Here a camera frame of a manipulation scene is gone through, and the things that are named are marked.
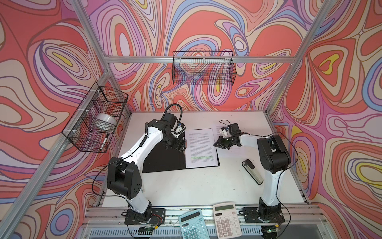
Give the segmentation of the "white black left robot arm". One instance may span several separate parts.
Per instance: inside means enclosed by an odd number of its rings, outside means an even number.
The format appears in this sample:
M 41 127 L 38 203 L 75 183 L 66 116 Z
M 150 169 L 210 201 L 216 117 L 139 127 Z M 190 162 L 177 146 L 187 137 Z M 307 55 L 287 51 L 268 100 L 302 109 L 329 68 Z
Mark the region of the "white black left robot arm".
M 184 152 L 186 149 L 184 124 L 173 114 L 165 113 L 161 119 L 145 124 L 145 133 L 121 157 L 113 157 L 107 165 L 107 188 L 128 203 L 126 218 L 137 223 L 150 223 L 152 204 L 142 192 L 141 167 L 149 153 L 159 143 L 165 148 Z

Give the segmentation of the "pink white calculator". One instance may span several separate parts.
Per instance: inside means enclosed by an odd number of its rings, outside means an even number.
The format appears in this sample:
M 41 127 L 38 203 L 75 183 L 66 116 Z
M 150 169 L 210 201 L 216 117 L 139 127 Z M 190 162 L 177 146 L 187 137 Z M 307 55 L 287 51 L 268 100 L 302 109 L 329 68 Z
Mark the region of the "pink white calculator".
M 213 218 L 219 239 L 234 239 L 242 236 L 234 202 L 213 205 Z

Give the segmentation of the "teal calculator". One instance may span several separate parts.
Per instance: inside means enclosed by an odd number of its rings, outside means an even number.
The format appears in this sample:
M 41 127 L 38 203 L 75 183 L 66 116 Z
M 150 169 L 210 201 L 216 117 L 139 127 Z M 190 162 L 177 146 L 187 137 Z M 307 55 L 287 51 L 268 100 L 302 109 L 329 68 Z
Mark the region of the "teal calculator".
M 201 209 L 184 213 L 179 223 L 183 239 L 210 239 Z

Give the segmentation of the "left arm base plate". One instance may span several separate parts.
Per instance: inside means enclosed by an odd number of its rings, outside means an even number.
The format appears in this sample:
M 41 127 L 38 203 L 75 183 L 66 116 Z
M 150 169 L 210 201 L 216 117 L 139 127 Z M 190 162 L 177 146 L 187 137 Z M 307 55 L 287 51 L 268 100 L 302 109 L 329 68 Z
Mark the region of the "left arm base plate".
M 148 208 L 143 214 L 128 209 L 126 212 L 122 212 L 121 215 L 125 218 L 124 223 L 126 225 L 160 226 L 165 223 L 166 209 Z

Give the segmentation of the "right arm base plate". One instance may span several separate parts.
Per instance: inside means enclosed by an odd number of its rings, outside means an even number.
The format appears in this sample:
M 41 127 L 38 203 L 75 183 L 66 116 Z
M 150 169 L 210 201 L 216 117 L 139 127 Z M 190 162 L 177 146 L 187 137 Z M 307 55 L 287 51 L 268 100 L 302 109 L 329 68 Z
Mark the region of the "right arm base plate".
M 281 207 L 244 207 L 239 211 L 244 216 L 246 223 L 275 223 L 283 224 L 285 222 Z

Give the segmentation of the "beige black stapler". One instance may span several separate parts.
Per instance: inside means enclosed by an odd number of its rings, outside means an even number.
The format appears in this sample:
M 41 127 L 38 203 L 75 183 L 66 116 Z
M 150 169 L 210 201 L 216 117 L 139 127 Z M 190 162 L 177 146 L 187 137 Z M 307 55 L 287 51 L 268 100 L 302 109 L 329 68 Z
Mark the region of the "beige black stapler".
M 242 166 L 258 185 L 262 185 L 264 183 L 263 177 L 261 176 L 259 171 L 256 169 L 255 165 L 252 163 L 251 160 L 246 159 L 245 161 L 242 162 Z

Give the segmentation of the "white tape roll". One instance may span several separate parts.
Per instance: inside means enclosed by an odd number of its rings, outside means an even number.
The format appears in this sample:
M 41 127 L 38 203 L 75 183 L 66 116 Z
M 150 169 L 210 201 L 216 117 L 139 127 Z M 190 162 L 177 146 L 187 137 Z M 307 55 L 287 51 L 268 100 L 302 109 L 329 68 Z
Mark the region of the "white tape roll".
M 113 116 L 105 114 L 105 113 L 99 113 L 99 114 L 97 114 L 97 116 L 95 118 L 98 120 L 110 123 L 112 125 L 117 125 L 116 119 Z

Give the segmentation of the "printed paper sheet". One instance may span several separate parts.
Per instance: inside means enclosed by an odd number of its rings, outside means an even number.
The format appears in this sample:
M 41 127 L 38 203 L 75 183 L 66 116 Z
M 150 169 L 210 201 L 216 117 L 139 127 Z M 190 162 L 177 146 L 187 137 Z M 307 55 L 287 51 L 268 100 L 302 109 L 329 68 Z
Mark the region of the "printed paper sheet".
M 185 140 L 186 168 L 219 166 L 211 128 L 186 130 Z
M 220 136 L 220 130 L 225 127 L 223 124 L 213 124 L 212 130 L 214 134 L 214 139 L 217 141 L 217 139 Z M 242 158 L 247 159 L 248 158 L 248 151 L 245 147 L 238 147 L 236 145 L 232 146 L 230 149 L 221 149 L 216 147 L 217 155 L 219 158 L 226 157 L 226 158 Z

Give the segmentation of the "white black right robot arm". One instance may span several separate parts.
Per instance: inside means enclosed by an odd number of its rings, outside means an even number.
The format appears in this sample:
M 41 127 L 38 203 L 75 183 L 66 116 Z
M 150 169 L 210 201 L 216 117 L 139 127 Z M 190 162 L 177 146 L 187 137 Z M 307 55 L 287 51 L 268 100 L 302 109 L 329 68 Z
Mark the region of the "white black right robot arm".
M 213 146 L 221 149 L 230 149 L 232 146 L 249 146 L 258 149 L 260 162 L 265 170 L 264 189 L 257 211 L 258 219 L 264 223 L 272 220 L 279 224 L 284 223 L 279 186 L 283 173 L 288 170 L 291 158 L 281 137 L 276 134 L 265 137 L 250 133 L 237 133 L 229 137 L 219 136 Z

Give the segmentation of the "blue folder with black inside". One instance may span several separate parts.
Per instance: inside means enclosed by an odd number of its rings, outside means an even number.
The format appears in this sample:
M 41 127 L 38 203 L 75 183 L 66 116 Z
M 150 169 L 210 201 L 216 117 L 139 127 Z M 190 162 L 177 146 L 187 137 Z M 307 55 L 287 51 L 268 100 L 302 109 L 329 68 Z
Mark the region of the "blue folder with black inside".
M 163 143 L 159 143 L 146 157 L 142 172 L 153 173 L 183 169 L 191 169 L 186 168 L 185 151 L 166 148 Z

